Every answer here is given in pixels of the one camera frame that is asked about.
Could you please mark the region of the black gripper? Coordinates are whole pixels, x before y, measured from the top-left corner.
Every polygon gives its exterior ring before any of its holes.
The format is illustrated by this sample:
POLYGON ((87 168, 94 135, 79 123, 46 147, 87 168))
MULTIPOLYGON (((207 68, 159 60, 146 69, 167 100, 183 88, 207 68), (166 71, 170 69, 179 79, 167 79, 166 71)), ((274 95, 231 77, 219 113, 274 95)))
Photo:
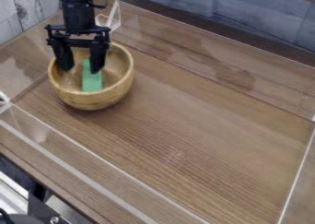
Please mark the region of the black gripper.
POLYGON ((110 29, 97 24, 95 10, 106 9, 94 0, 60 0, 63 23, 47 25, 48 45, 54 48, 59 67, 70 71, 74 67, 71 47, 90 48, 90 71, 98 74, 105 67, 110 29))

